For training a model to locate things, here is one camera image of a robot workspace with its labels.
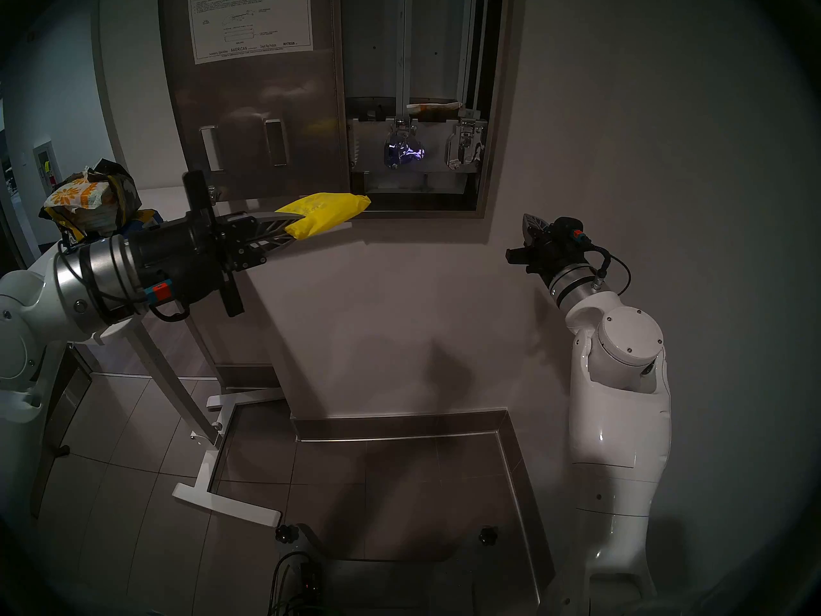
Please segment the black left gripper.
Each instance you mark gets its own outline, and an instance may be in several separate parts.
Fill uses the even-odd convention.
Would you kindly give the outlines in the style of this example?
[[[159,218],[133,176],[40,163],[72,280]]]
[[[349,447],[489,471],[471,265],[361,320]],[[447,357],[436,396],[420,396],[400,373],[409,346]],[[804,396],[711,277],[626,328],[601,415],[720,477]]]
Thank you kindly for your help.
[[[219,292],[229,317],[244,312],[235,272],[265,264],[296,239],[287,212],[235,212],[217,218],[202,171],[183,175],[183,218],[131,235],[131,257],[146,304],[157,318],[187,318],[190,306]]]

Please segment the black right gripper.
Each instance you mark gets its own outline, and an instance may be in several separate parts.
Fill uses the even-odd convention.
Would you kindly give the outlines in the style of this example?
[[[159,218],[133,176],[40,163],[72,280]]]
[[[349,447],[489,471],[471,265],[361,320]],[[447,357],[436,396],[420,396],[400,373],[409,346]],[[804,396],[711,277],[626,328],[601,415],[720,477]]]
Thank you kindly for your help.
[[[577,218],[559,217],[549,223],[523,214],[523,245],[507,250],[507,262],[551,282],[572,264],[588,264],[584,239],[584,224]]]

